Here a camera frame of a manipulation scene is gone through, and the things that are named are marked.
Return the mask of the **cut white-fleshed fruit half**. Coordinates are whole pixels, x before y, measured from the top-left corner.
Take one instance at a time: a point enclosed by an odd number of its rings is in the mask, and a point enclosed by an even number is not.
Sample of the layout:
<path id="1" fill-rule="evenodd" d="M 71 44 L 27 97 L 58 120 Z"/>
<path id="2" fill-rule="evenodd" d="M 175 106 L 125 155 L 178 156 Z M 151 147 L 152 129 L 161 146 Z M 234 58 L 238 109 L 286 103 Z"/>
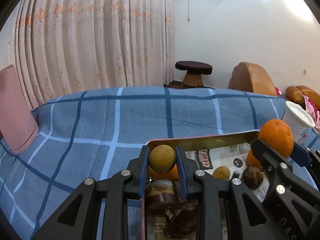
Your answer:
<path id="1" fill-rule="evenodd" d="M 163 229 L 166 226 L 166 219 L 164 217 L 151 217 L 147 223 L 148 239 L 150 240 L 164 240 L 165 237 Z"/>

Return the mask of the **brown leather sofa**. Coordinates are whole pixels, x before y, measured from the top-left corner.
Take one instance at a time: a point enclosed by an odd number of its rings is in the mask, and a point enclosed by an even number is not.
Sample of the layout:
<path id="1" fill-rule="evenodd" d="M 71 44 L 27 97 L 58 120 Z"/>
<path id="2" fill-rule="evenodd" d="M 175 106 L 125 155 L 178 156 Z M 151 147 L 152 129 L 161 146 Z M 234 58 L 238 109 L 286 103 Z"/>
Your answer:
<path id="1" fill-rule="evenodd" d="M 285 99 L 300 105 L 306 109 L 303 96 L 307 96 L 314 103 L 316 108 L 320 107 L 320 94 L 307 86 L 290 86 L 286 89 Z"/>

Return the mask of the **blue plaid tablecloth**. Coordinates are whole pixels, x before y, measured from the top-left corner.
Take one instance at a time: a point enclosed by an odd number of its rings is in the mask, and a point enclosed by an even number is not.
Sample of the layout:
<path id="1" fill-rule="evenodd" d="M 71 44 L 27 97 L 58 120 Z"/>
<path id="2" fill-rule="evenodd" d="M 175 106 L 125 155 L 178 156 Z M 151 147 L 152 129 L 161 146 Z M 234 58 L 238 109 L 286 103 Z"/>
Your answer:
<path id="1" fill-rule="evenodd" d="M 86 178 L 127 167 L 153 139 L 258 130 L 285 100 L 231 89 L 108 88 L 30 109 L 39 131 L 20 154 L 1 139 L 1 239 L 31 239 Z"/>

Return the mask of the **pink cylindrical bin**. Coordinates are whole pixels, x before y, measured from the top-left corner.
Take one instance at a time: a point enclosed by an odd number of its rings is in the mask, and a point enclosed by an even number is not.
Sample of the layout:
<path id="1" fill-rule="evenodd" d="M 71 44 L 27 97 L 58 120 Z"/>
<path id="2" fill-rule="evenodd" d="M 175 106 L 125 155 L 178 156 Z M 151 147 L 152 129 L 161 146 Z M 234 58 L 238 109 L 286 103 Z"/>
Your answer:
<path id="1" fill-rule="evenodd" d="M 20 154 L 39 131 L 13 65 L 1 69 L 1 133 L 14 154 Z"/>

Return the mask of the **small dark brown fruit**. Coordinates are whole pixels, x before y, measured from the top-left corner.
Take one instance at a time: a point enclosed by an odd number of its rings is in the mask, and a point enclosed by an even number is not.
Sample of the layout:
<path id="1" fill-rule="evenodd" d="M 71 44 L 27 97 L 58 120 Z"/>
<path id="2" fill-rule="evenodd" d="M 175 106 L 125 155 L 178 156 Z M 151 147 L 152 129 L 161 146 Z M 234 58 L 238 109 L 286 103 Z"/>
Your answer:
<path id="1" fill-rule="evenodd" d="M 197 229 L 199 205 L 197 200 L 181 202 L 165 211 L 165 237 L 182 239 Z"/>

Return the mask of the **small brown longan fruit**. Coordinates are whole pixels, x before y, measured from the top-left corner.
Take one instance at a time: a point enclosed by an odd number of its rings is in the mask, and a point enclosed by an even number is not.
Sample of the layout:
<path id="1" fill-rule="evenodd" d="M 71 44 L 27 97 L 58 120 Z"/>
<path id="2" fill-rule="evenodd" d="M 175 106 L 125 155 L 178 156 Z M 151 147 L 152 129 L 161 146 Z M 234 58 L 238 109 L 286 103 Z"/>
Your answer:
<path id="1" fill-rule="evenodd" d="M 176 153 L 169 145 L 155 147 L 149 155 L 149 166 L 157 173 L 167 173 L 176 165 Z"/>

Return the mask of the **dark round stool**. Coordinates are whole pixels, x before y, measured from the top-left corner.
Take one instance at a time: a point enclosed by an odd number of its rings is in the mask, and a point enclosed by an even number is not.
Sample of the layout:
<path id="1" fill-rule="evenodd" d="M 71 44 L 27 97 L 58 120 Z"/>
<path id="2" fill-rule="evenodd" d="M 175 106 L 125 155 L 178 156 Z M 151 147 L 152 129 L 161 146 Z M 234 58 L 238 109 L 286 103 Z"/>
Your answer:
<path id="1" fill-rule="evenodd" d="M 177 61 L 175 68 L 186 71 L 181 88 L 183 86 L 203 87 L 202 75 L 211 75 L 213 71 L 213 67 L 210 64 L 197 61 Z"/>

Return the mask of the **pink metal tin tray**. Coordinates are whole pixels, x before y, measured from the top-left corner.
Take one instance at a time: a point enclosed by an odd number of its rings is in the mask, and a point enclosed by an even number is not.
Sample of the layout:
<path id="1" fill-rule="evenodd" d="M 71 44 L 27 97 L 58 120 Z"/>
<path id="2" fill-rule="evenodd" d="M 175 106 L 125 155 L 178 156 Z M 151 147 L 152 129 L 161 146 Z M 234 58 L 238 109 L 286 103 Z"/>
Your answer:
<path id="1" fill-rule="evenodd" d="M 195 137 L 172 139 L 165 141 L 166 145 L 171 146 L 174 151 L 176 147 L 181 146 L 184 149 L 185 155 L 188 159 L 194 160 L 199 169 L 204 170 L 212 175 L 214 170 L 220 166 L 227 166 L 230 169 L 230 181 L 238 184 L 242 182 L 242 173 L 246 168 L 245 159 L 249 152 L 251 143 L 257 139 L 257 131 L 249 131 L 245 133 L 235 133 L 227 135 L 218 135 L 213 137 Z M 148 175 L 146 184 L 152 181 L 151 176 Z M 172 180 L 175 191 L 181 202 L 189 201 L 182 193 L 180 186 L 180 178 Z M 264 180 L 263 185 L 258 190 L 251 190 L 257 199 L 263 202 L 268 188 L 268 181 Z M 220 201 L 221 218 L 222 218 L 222 233 L 223 239 L 227 238 L 227 224 L 224 211 L 223 200 Z M 151 217 L 165 217 L 165 210 L 149 209 L 145 202 L 145 192 L 142 202 L 142 239 L 148 239 L 147 223 Z M 197 230 L 182 239 L 197 239 Z"/>

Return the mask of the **orange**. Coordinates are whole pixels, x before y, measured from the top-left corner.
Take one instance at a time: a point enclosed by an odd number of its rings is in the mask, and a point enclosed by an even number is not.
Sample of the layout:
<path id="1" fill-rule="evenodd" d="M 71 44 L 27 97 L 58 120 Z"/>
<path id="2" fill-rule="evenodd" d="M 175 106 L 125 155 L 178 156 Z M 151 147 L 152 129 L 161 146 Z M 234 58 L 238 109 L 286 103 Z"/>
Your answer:
<path id="1" fill-rule="evenodd" d="M 177 165 L 175 165 L 172 170 L 170 170 L 167 173 L 157 173 L 153 171 L 151 168 L 149 168 L 149 173 L 152 180 L 160 180 L 160 179 L 167 179 L 167 180 L 178 180 L 178 171 L 177 171 Z"/>
<path id="2" fill-rule="evenodd" d="M 294 147 L 294 137 L 286 122 L 272 119 L 263 124 L 258 139 L 267 143 L 285 159 L 289 158 Z"/>
<path id="3" fill-rule="evenodd" d="M 263 168 L 259 163 L 258 159 L 253 155 L 252 150 L 249 151 L 247 158 L 246 158 L 247 166 L 254 166 L 258 168 Z"/>

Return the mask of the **pink floral curtain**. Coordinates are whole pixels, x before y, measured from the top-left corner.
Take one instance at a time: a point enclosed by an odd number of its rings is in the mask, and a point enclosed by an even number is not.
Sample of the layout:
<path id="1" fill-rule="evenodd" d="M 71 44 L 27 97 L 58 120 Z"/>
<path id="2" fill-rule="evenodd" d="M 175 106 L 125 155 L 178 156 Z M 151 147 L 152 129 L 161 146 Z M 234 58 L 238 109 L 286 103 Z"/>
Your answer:
<path id="1" fill-rule="evenodd" d="M 172 0 L 20 0 L 8 27 L 7 58 L 31 109 L 84 90 L 173 79 Z"/>

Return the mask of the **small green-brown kiwi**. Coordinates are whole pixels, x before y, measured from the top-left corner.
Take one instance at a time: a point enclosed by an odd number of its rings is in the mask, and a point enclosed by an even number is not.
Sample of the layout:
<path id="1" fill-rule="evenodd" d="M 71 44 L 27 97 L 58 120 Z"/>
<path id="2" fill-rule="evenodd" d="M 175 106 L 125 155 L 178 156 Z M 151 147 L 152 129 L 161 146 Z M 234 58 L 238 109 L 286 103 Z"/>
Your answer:
<path id="1" fill-rule="evenodd" d="M 220 166 L 214 170 L 212 176 L 216 179 L 229 180 L 231 172 L 227 166 Z"/>

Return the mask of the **dark brown mangosteen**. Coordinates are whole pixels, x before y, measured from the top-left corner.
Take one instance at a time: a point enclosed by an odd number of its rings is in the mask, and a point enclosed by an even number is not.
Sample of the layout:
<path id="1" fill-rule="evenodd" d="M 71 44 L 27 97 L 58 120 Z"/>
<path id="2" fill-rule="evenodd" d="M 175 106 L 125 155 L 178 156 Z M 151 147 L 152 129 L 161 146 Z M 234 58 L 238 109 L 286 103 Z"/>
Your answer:
<path id="1" fill-rule="evenodd" d="M 264 173 L 259 167 L 249 166 L 242 173 L 242 181 L 251 190 L 256 190 L 263 180 Z"/>

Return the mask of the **white paper cup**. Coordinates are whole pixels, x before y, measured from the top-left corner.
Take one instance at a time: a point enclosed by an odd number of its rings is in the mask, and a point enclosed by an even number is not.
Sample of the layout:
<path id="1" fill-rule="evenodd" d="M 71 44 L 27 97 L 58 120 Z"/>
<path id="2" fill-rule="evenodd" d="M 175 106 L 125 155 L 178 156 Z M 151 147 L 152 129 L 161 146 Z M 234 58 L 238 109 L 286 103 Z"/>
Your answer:
<path id="1" fill-rule="evenodd" d="M 282 120 L 291 128 L 294 141 L 300 145 L 315 128 L 313 118 L 300 105 L 292 101 L 285 102 Z"/>

